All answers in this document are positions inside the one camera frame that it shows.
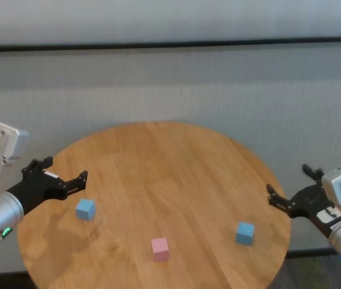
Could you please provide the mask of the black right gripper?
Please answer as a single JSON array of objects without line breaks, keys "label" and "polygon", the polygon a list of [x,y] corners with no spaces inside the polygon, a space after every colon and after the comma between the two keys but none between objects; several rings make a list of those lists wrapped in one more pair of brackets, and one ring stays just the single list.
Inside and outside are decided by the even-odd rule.
[{"label": "black right gripper", "polygon": [[[308,164],[302,165],[303,173],[314,180],[321,182],[324,175],[322,168],[312,169]],[[289,201],[280,196],[271,184],[266,185],[268,202],[270,205],[288,214],[291,219],[305,217],[325,236],[332,233],[331,226],[341,221],[341,213],[327,198],[321,185],[315,184],[303,188]]]}]

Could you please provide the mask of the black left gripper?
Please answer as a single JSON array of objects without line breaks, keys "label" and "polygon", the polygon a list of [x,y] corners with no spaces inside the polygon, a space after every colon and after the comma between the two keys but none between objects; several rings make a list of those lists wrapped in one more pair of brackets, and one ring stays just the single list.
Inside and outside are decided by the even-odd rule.
[{"label": "black left gripper", "polygon": [[[48,156],[42,160],[33,159],[22,173],[32,173],[44,170],[53,165],[53,157]],[[49,199],[65,200],[68,196],[85,190],[87,186],[88,171],[84,170],[78,177],[64,182],[59,177],[48,175],[45,172],[27,175],[19,183],[7,191],[21,204],[23,215],[27,215],[44,201]]]}]

